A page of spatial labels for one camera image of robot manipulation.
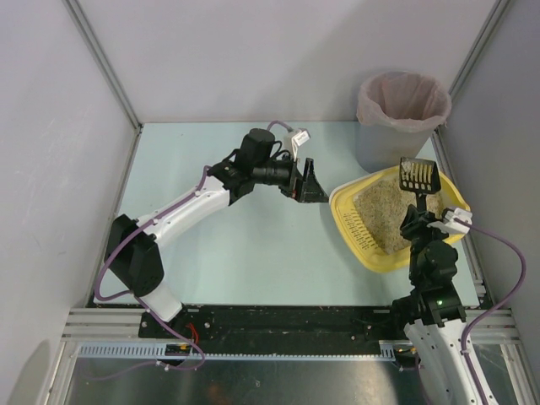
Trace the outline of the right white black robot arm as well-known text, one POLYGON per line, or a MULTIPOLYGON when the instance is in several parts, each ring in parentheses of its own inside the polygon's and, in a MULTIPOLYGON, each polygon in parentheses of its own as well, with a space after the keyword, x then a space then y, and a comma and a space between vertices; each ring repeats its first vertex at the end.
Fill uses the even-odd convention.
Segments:
POLYGON ((391 312, 416 348, 418 372, 432 404, 496 404, 466 332, 465 308, 456 291, 458 253, 446 234, 429 225, 433 213, 409 205, 400 227, 411 242, 410 295, 392 303, 391 312))

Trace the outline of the black litter scoop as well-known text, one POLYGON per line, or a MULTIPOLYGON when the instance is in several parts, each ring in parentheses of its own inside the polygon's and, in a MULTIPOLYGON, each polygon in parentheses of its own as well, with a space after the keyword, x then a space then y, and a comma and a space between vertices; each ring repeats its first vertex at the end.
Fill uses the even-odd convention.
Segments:
POLYGON ((402 191, 415 194, 420 212, 427 210, 427 196, 441 190, 438 165, 433 160, 401 157, 398 182, 402 191))

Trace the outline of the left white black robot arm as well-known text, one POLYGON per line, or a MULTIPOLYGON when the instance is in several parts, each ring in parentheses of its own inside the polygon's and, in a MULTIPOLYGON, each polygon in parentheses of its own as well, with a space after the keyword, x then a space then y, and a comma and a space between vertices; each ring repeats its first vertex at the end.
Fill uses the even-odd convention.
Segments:
POLYGON ((253 192, 257 185, 276 186, 298 203, 327 203, 311 158, 300 159, 300 146, 311 135, 304 128, 289 129, 277 140, 270 128, 252 128, 241 145, 214 165, 207 165, 187 193, 156 211, 132 219, 117 217, 98 276, 112 272, 125 291, 161 321, 171 321, 182 310, 165 281, 160 251, 177 236, 217 211, 253 192))

